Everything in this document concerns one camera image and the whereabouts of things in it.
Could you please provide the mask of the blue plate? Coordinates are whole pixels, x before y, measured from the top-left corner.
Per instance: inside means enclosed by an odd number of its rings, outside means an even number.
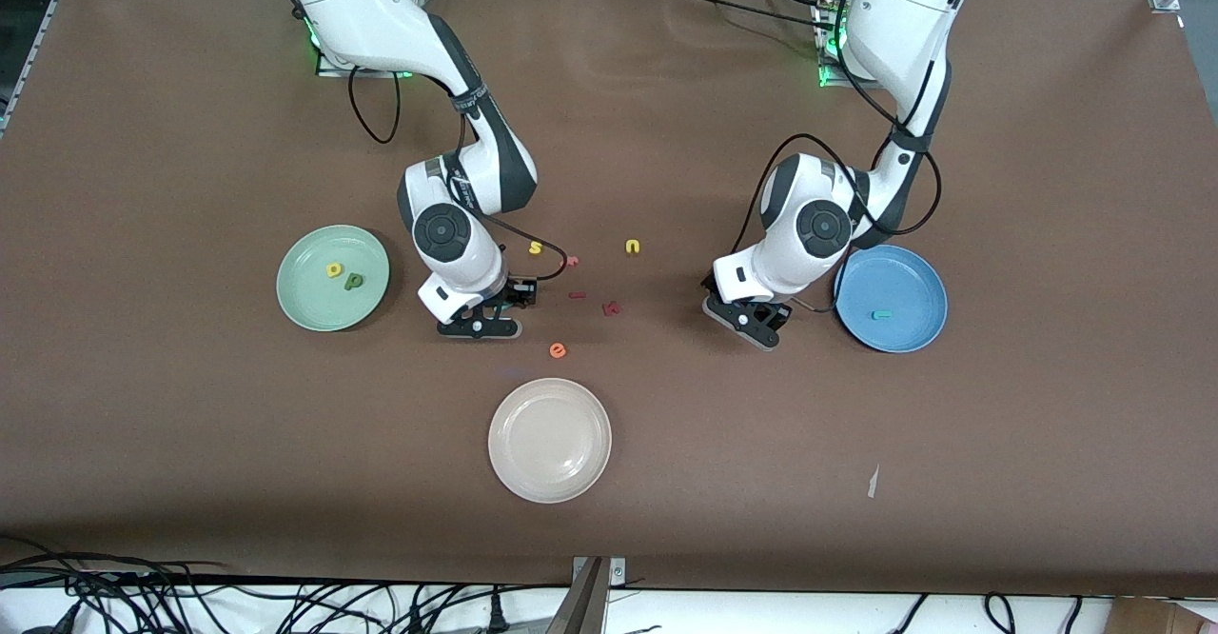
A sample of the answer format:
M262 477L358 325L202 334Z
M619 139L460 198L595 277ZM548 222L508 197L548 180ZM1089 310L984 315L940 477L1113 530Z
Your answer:
M893 319L876 321L887 309ZM850 253L836 275L836 316L862 346L910 353L934 342L948 325L948 288L916 252L879 245Z

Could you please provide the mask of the green plate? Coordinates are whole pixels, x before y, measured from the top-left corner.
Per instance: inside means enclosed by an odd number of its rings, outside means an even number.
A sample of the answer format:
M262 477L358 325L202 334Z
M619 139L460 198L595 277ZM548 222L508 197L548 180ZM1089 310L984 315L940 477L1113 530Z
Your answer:
M343 265L329 279L326 264ZM364 277L362 287L343 290L351 273ZM298 327L334 333L354 327L382 303L390 284L390 257L382 241L363 228L330 225L298 239L280 260L276 301Z

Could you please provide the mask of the beige plate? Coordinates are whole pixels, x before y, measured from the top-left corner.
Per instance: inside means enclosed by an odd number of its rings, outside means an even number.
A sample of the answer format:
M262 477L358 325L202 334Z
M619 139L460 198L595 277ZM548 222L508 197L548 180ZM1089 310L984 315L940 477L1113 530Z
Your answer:
M555 505L591 489L613 447L607 408L586 386L536 378L501 400L487 450L505 489L529 503Z

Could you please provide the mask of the grey diagonal beam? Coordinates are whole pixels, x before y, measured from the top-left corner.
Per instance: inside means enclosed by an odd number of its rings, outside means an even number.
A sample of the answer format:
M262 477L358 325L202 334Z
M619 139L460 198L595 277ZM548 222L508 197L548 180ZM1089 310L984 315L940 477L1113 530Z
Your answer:
M611 559L597 556L574 562L572 584L544 634L603 634L608 595L615 574Z

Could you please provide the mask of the cardboard box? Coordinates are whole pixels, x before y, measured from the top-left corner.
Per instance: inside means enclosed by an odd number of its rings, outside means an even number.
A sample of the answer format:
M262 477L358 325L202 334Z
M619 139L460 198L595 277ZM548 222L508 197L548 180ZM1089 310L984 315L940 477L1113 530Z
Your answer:
M1218 619L1173 601L1117 597L1102 634L1218 634Z

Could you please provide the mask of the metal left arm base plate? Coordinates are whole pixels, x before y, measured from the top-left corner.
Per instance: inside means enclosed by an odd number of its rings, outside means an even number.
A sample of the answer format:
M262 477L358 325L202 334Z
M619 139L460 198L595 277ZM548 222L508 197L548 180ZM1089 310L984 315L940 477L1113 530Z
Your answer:
M907 106L920 92L938 45L940 12L911 0L818 0L814 22L823 85L878 86Z

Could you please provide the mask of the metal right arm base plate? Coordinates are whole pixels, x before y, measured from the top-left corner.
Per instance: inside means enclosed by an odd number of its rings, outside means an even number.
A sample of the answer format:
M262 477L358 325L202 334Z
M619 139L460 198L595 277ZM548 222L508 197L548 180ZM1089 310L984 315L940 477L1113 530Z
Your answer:
M343 78L354 75L378 79L408 79L412 77L410 71L379 71L357 67L348 61L331 56L333 52L330 49L319 44L319 41L313 37L311 37L311 45L315 54L315 74L318 77Z

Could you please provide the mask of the metal table bracket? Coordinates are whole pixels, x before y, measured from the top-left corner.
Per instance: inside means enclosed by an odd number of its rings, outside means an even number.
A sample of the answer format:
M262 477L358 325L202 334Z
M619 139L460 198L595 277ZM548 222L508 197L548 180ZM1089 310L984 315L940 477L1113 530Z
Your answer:
M572 583L579 578L579 574L583 570L583 565L586 565L590 557L587 556L576 556L572 560L572 578L571 578ZM609 574L609 585L626 587L627 582L626 557L608 556L604 559L604 561L605 561L607 573Z

